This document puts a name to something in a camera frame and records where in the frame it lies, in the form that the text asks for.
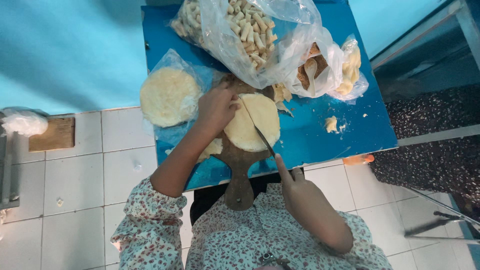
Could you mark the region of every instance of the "white spoon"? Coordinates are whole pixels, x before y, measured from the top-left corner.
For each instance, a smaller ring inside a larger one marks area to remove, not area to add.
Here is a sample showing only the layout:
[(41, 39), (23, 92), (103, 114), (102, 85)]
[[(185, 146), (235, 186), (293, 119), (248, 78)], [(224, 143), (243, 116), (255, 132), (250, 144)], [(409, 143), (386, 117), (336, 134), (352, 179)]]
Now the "white spoon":
[(312, 98), (315, 96), (315, 72), (317, 72), (317, 61), (312, 58), (307, 59), (305, 65), (305, 73), (307, 74), (308, 80), (310, 82), (310, 86), (308, 87), (307, 91), (310, 92)]

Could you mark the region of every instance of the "woman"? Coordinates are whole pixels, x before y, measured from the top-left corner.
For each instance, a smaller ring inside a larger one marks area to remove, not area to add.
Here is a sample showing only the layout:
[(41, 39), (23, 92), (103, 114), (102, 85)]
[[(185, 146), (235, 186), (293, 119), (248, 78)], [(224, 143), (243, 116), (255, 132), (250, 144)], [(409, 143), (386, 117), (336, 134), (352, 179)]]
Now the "woman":
[[(182, 191), (200, 154), (235, 116), (239, 104), (230, 102), (237, 98), (227, 83), (201, 97), (190, 131), (132, 190), (111, 238), (121, 252), (120, 269), (183, 268)], [(194, 221), (186, 269), (391, 268), (360, 217), (335, 211), (300, 169), (292, 177), (280, 155), (275, 160), (282, 184), (268, 184), (250, 209), (232, 211), (220, 197)]]

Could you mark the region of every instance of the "blue tabletop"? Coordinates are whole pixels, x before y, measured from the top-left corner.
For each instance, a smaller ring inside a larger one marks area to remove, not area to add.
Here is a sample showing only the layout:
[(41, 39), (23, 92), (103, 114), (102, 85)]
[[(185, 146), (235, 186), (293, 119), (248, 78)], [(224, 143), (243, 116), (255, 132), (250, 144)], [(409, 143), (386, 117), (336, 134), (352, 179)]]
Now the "blue tabletop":
[[(361, 50), (360, 71), (365, 74), (370, 86), (355, 105), (348, 105), (327, 95), (319, 98), (299, 98), (293, 95), (290, 103), (285, 104), (295, 117), (280, 114), (280, 139), (273, 147), (276, 153), (282, 155), (287, 168), (397, 147), (395, 133), (350, 7), (343, 1), (316, 2), (316, 6), (324, 27), (330, 31), (337, 44), (342, 44), (348, 35), (355, 34)], [(142, 7), (144, 37), (149, 45), (146, 51), (148, 68), (152, 70), (168, 49), (173, 48), (186, 61), (228, 72), (222, 63), (203, 49), (183, 41), (166, 26), (179, 8), (179, 5)], [(333, 115), (337, 117), (338, 125), (346, 124), (345, 130), (339, 134), (327, 133), (324, 127), (325, 118)], [(160, 164), (167, 157), (165, 150), (173, 146), (157, 140), (156, 147)], [(250, 167), (249, 177), (275, 171), (274, 160), (266, 159)], [(195, 166), (185, 190), (217, 185), (230, 179), (230, 176), (228, 166), (211, 157)]]

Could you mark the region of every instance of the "dark speckled fabric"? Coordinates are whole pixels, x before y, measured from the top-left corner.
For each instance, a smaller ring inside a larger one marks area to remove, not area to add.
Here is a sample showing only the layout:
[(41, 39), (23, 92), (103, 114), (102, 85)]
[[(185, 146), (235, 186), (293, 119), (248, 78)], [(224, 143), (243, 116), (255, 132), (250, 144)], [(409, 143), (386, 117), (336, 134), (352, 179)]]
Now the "dark speckled fabric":
[(480, 135), (403, 146), (374, 156), (370, 167), (380, 182), (457, 193), (480, 204)]
[[(426, 93), (386, 105), (398, 139), (480, 123), (480, 85)], [(374, 154), (380, 182), (461, 195), (480, 205), (480, 135)]]
[(385, 104), (398, 139), (480, 123), (480, 85)]

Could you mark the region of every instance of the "knife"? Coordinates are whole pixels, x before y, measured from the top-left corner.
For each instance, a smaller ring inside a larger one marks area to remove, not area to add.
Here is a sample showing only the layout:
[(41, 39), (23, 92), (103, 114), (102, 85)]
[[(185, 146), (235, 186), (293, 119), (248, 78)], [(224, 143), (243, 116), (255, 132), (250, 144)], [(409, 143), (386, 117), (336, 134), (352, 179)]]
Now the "knife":
[(252, 116), (250, 115), (250, 112), (248, 111), (248, 108), (247, 106), (245, 105), (245, 102), (243, 102), (243, 99), (241, 99), (241, 102), (243, 103), (243, 106), (245, 107), (245, 109), (247, 110), (247, 113), (248, 113), (248, 116), (250, 116), (250, 119), (252, 120), (252, 123), (253, 123), (253, 126), (255, 127), (255, 130), (257, 131), (258, 135), (260, 136), (260, 138), (262, 139), (262, 141), (264, 142), (264, 144), (267, 146), (267, 149), (268, 151), (270, 152), (270, 154), (272, 155), (272, 157), (275, 157), (275, 152), (273, 151), (272, 147), (270, 146), (270, 144), (268, 143), (267, 139), (265, 139), (265, 136), (262, 134), (262, 132), (258, 129), (258, 127), (255, 125), (255, 123), (253, 122), (253, 118)]

